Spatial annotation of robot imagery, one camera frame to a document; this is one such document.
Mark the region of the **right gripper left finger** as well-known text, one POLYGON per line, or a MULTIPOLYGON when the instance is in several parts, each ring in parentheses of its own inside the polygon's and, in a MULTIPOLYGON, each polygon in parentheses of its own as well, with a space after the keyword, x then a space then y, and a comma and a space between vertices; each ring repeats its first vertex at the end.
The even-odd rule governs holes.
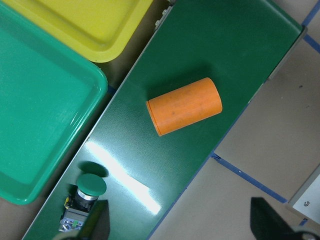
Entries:
POLYGON ((107 240, 110 235, 110 210, 108 200, 98 200, 89 212, 78 240, 107 240))

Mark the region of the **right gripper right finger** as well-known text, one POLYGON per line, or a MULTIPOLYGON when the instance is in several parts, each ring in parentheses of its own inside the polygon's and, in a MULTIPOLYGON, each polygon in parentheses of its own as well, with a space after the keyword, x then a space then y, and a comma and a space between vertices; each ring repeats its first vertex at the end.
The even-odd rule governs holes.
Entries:
POLYGON ((301 240, 263 197, 250 200, 250 229, 256 240, 301 240))

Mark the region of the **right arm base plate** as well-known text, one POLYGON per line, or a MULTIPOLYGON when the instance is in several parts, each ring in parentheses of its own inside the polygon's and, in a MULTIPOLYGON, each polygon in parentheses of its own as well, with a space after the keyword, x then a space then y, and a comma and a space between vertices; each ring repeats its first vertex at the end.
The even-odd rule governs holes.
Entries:
POLYGON ((295 214, 320 224, 320 165, 312 171, 296 171, 292 197, 288 208, 295 214))

